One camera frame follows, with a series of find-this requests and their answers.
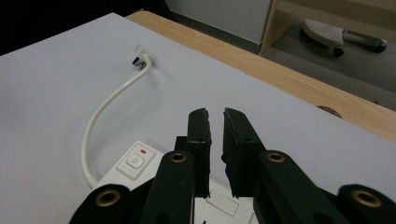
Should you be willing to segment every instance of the wooden table edge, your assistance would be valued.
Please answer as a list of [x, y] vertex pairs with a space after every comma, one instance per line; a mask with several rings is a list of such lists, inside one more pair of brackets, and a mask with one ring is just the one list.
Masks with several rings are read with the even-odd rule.
[[126, 17], [151, 31], [226, 63], [311, 105], [325, 105], [344, 120], [396, 143], [396, 112], [361, 99], [148, 11]]

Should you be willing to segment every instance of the power switch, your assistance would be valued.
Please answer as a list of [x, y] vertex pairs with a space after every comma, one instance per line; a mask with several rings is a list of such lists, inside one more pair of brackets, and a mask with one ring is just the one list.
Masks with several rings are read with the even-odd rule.
[[132, 154], [127, 160], [128, 164], [130, 164], [132, 167], [135, 169], [138, 169], [145, 160], [143, 158], [139, 157], [136, 154]]

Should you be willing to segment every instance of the white tabletop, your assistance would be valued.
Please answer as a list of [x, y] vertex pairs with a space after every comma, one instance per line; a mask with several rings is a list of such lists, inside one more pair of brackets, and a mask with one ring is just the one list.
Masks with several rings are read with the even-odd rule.
[[225, 107], [244, 112], [264, 145], [288, 153], [321, 188], [377, 189], [396, 201], [396, 144], [166, 37], [109, 14], [0, 57], [1, 223], [68, 223], [90, 192], [80, 145], [92, 113], [137, 74], [134, 47], [154, 67], [97, 120], [90, 166], [103, 176], [137, 140], [172, 150], [205, 107], [212, 176], [227, 183]]

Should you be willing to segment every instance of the white power strip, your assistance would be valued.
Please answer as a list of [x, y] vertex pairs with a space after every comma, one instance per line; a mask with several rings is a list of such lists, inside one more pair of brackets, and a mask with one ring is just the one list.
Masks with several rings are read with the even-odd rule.
[[[120, 184], [136, 189], [157, 174], [163, 153], [142, 142], [135, 142], [94, 189], [107, 184]], [[209, 180], [210, 198], [195, 199], [194, 223], [197, 224], [258, 224], [253, 201], [236, 199], [231, 190]]]

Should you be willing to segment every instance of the floor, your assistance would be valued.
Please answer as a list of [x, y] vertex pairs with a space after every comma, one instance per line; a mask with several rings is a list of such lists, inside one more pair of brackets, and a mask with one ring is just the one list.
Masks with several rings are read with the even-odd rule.
[[383, 52], [375, 53], [372, 46], [362, 43], [362, 39], [347, 35], [344, 55], [335, 57], [331, 49], [301, 32], [304, 18], [299, 18], [271, 48], [260, 54], [260, 46], [243, 38], [177, 14], [175, 19], [238, 48], [396, 111], [395, 43], [388, 42]]

